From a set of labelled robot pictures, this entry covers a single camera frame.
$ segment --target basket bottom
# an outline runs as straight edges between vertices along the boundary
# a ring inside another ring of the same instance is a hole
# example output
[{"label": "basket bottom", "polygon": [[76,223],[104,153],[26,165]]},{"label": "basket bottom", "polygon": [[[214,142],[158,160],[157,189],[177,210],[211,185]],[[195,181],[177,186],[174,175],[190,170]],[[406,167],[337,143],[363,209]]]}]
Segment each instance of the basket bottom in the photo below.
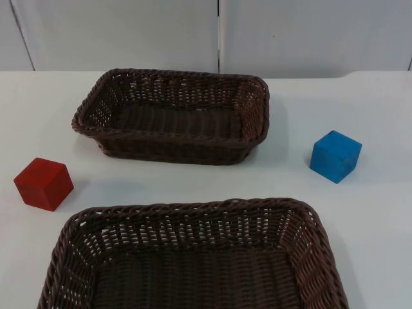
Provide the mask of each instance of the basket bottom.
[{"label": "basket bottom", "polygon": [[121,110],[114,127],[210,138],[241,138],[240,117],[229,109],[184,111],[133,104]]},{"label": "basket bottom", "polygon": [[94,309],[301,308],[278,248],[123,254],[101,264],[95,282]]}]

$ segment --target basket rim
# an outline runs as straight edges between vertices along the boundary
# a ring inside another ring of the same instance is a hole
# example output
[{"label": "basket rim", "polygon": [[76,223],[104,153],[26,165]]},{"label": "basket rim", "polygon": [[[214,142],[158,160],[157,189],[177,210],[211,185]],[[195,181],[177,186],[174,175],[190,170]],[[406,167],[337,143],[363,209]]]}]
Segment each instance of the basket rim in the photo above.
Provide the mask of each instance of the basket rim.
[{"label": "basket rim", "polygon": [[39,300],[37,309],[48,308],[47,305],[51,297],[56,297],[58,294],[58,283],[60,276],[59,270],[63,267],[63,259],[66,247],[70,244],[70,237],[77,228],[81,228],[81,223],[90,216],[100,217],[101,219],[113,216],[130,218],[131,216],[150,216],[156,214],[172,214],[178,211],[180,215],[199,212],[200,210],[214,209],[219,212],[227,210],[253,209],[258,207],[270,207],[291,209],[299,213],[306,221],[308,220],[317,235],[317,246],[321,249],[322,257],[325,263],[323,264],[326,275],[333,281],[335,285],[336,294],[332,297],[335,303],[342,304],[342,308],[348,308],[348,300],[343,290],[339,273],[337,271],[335,258],[328,240],[328,235],[320,221],[318,214],[314,209],[303,201],[295,200],[293,198],[254,198],[254,199],[240,199],[233,198],[225,201],[212,201],[206,203],[155,203],[151,205],[126,205],[126,206],[112,206],[112,207],[93,207],[84,209],[74,214],[63,226],[61,234],[57,240],[56,246],[51,255],[51,262],[47,271],[46,280],[43,286],[42,294]]},{"label": "basket rim", "polygon": [[[252,140],[245,140],[244,138],[222,138],[222,137],[207,137],[199,135],[191,135],[184,133],[160,133],[156,131],[143,131],[134,129],[115,129],[110,127],[99,126],[85,126],[82,123],[82,113],[89,108],[88,104],[93,102],[99,93],[102,91],[106,83],[112,79],[115,75],[125,73],[141,73],[141,74],[165,74],[174,76],[202,76],[213,78],[237,78],[258,81],[262,88],[265,90],[264,108],[263,108],[263,124],[261,134]],[[269,129],[269,98],[270,93],[267,83],[260,77],[253,75],[242,74],[220,74],[220,73],[207,73],[207,72],[195,72],[195,71],[174,71],[174,70],[157,70],[157,69],[134,69],[134,68],[122,68],[112,69],[103,74],[95,83],[88,96],[82,101],[82,104],[77,108],[71,121],[72,128],[83,135],[96,138],[96,135],[100,135],[98,138],[103,139],[124,139],[124,140],[156,140],[159,142],[178,142],[180,140],[187,142],[191,141],[192,144],[201,145],[215,145],[225,147],[254,147],[267,137]]]}]

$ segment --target wooden block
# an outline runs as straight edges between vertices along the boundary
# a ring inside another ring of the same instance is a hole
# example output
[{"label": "wooden block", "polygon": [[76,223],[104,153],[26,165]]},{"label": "wooden block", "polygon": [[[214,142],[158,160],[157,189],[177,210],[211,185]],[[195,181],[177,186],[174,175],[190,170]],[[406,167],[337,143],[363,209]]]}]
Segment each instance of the wooden block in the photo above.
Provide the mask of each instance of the wooden block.
[{"label": "wooden block", "polygon": [[73,190],[69,172],[62,163],[34,159],[14,183],[27,205],[54,211]]},{"label": "wooden block", "polygon": [[361,143],[332,131],[315,143],[310,168],[339,183],[355,169],[361,148]]}]

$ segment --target table surface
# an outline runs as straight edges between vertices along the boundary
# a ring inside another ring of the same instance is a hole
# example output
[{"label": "table surface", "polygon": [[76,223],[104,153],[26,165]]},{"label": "table surface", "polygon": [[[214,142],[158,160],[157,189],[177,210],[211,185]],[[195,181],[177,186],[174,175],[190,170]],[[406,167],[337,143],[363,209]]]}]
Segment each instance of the table surface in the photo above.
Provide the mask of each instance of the table surface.
[{"label": "table surface", "polygon": [[[293,197],[328,233],[351,308],[410,308],[412,72],[268,79],[270,130],[241,164],[215,167],[109,158],[71,129],[102,72],[0,72],[0,300],[35,308],[66,220],[88,207]],[[363,144],[336,185],[308,167],[332,129]],[[36,156],[65,163],[75,190],[55,212],[25,205],[13,178]]]}]

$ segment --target wicker basket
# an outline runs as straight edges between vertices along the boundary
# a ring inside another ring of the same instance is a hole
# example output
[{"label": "wicker basket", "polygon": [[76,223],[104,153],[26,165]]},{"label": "wicker basket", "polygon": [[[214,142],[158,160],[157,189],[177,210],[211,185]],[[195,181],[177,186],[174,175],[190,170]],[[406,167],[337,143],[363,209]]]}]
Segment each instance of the wicker basket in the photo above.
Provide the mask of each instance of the wicker basket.
[{"label": "wicker basket", "polygon": [[38,308],[348,304],[315,211],[269,198],[82,211],[61,232]]},{"label": "wicker basket", "polygon": [[109,156],[234,164],[267,135],[269,91],[249,75],[117,69],[96,83],[72,126]]}]

